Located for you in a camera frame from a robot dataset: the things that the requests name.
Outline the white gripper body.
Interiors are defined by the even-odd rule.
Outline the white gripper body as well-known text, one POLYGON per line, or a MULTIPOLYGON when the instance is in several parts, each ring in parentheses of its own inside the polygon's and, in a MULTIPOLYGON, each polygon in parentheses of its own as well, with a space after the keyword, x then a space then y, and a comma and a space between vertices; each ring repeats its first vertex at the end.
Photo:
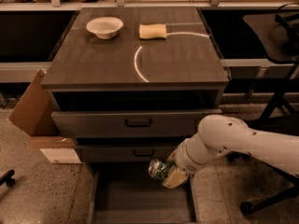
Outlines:
POLYGON ((187 138, 178 145, 175 164, 180 170, 195 174, 203 168, 205 158, 205 146, 201 139, 187 138))

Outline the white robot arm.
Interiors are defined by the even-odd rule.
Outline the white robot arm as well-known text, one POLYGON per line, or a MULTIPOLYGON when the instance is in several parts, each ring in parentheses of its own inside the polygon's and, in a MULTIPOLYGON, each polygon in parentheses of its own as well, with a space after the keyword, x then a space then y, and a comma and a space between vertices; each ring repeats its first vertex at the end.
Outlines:
POLYGON ((197 133, 168 157, 173 163, 163 185, 174 189, 204 165, 230 152, 248 154, 293 176, 299 175, 299 137, 251 129, 243 120, 208 115, 197 133))

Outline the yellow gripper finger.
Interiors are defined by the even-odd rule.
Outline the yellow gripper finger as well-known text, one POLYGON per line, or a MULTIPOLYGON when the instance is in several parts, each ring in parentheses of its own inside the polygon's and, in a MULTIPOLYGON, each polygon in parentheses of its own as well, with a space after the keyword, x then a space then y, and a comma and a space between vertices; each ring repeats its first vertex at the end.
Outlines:
POLYGON ((176 154, 177 154, 177 150, 175 149, 175 150, 169 155, 169 157, 167 158, 167 161, 168 161, 168 162, 174 162, 174 161, 175 161, 176 154))
POLYGON ((185 172, 177 168, 177 166, 173 166, 170 168, 168 173, 168 177, 163 182, 163 186, 168 189, 177 188, 180 185, 183 185, 189 178, 189 175, 185 172))

